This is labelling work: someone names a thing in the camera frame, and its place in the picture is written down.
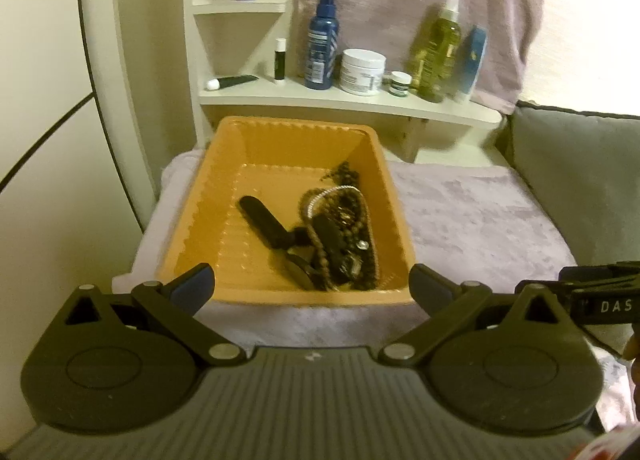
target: small jar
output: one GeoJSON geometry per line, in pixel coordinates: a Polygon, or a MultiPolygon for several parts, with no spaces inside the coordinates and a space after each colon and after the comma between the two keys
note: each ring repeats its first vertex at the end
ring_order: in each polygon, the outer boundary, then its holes
{"type": "Polygon", "coordinates": [[[406,72],[391,73],[391,83],[389,84],[389,93],[398,97],[407,97],[409,95],[409,85],[411,85],[411,76],[406,72]]]}
{"type": "Polygon", "coordinates": [[[355,95],[375,95],[380,92],[386,58],[364,49],[346,49],[342,53],[340,88],[355,95]]]}

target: small jar lid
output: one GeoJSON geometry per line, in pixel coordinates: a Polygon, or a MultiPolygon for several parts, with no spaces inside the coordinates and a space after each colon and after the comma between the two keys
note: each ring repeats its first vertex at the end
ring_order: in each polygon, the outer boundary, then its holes
{"type": "Polygon", "coordinates": [[[373,50],[346,49],[342,53],[342,63],[362,68],[385,68],[386,58],[373,50]]]}
{"type": "Polygon", "coordinates": [[[400,83],[402,85],[411,84],[411,76],[406,72],[400,72],[399,70],[394,70],[391,73],[391,79],[396,83],[400,83]]]}

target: gray pillow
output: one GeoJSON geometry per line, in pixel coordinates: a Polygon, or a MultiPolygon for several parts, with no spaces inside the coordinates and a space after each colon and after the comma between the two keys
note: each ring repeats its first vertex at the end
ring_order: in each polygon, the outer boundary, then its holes
{"type": "Polygon", "coordinates": [[[512,164],[579,265],[640,260],[640,117],[520,104],[512,164]]]}

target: yellow tray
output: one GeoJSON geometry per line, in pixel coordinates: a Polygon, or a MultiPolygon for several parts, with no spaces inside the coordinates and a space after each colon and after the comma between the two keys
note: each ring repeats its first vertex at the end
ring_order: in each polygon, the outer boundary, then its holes
{"type": "Polygon", "coordinates": [[[213,299],[290,305],[407,303],[414,253],[382,147],[369,127],[268,117],[226,117],[194,181],[161,267],[167,282],[207,262],[216,275],[213,299]],[[298,202],[343,161],[360,174],[369,207],[380,281],[375,291],[304,291],[287,273],[284,252],[268,249],[238,209],[260,199],[290,230],[298,202]]]}

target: green spray bottle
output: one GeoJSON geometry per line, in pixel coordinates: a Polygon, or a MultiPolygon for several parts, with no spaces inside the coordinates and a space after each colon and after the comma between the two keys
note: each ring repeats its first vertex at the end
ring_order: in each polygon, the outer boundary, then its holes
{"type": "Polygon", "coordinates": [[[460,45],[458,5],[460,0],[447,0],[440,16],[431,28],[422,63],[422,77],[418,95],[427,101],[440,103],[444,100],[446,82],[451,77],[460,45]]]}

